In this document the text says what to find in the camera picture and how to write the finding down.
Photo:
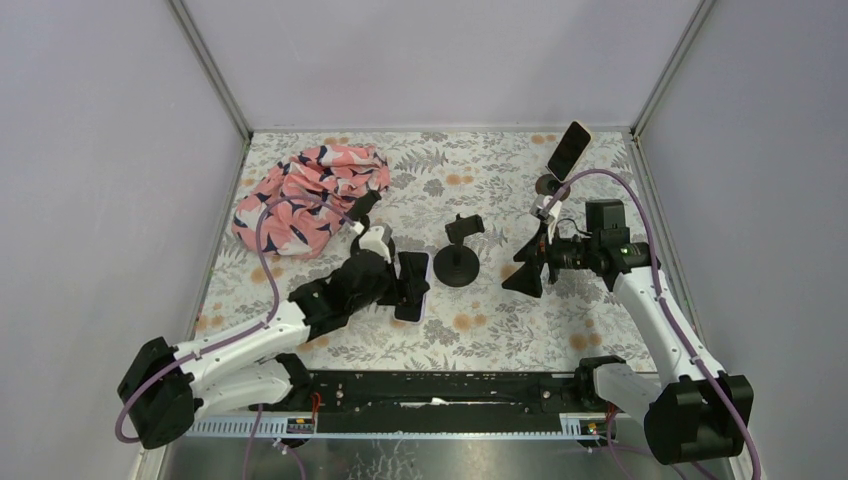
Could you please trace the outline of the phone with purple case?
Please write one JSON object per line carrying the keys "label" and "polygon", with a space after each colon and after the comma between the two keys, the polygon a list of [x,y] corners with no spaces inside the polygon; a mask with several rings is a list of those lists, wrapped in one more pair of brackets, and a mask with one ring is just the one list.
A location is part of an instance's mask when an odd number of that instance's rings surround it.
{"label": "phone with purple case", "polygon": [[394,318],[407,323],[418,323],[424,316],[424,305],[430,290],[430,260],[426,252],[400,252],[397,278],[397,301]]}

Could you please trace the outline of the wooden base phone stand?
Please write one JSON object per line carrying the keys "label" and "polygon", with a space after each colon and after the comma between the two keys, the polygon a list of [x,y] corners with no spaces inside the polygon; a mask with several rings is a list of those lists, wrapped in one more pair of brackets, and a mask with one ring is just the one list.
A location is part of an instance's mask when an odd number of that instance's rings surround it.
{"label": "wooden base phone stand", "polygon": [[535,191],[539,195],[554,197],[561,189],[563,183],[553,174],[541,175],[535,183]]}

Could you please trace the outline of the phone with beige case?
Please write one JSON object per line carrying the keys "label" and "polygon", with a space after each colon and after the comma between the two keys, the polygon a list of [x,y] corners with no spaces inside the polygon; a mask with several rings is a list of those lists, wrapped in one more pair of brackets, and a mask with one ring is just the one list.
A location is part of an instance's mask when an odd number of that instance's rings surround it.
{"label": "phone with beige case", "polygon": [[589,148],[592,140],[593,135],[588,128],[580,121],[572,121],[547,162],[548,172],[557,181],[564,182]]}

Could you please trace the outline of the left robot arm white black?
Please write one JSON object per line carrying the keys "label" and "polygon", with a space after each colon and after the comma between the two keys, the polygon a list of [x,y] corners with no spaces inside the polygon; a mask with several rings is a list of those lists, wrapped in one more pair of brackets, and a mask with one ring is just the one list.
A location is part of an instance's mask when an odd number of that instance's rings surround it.
{"label": "left robot arm white black", "polygon": [[401,321],[420,320],[430,261],[424,252],[400,252],[388,262],[360,251],[297,287],[270,315],[175,345],[163,337],[147,341],[117,387],[123,407],[116,438],[153,450],[210,415],[277,403],[301,409],[311,387],[294,349],[346,327],[371,305],[393,308]]}

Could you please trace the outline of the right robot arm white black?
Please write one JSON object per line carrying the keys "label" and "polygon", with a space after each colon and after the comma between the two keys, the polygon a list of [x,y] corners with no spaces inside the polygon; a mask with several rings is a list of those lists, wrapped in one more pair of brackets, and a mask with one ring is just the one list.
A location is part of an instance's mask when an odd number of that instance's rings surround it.
{"label": "right robot arm white black", "polygon": [[754,392],[743,375],[730,375],[677,320],[681,310],[646,242],[632,242],[620,200],[590,201],[587,231],[563,238],[560,202],[540,195],[531,207],[534,236],[513,257],[520,268],[502,284],[533,298],[543,293],[542,271],[555,283],[561,270],[590,270],[624,306],[654,361],[658,383],[616,356],[584,359],[576,371],[575,402],[597,412],[612,404],[639,421],[649,449],[664,465],[735,457]]}

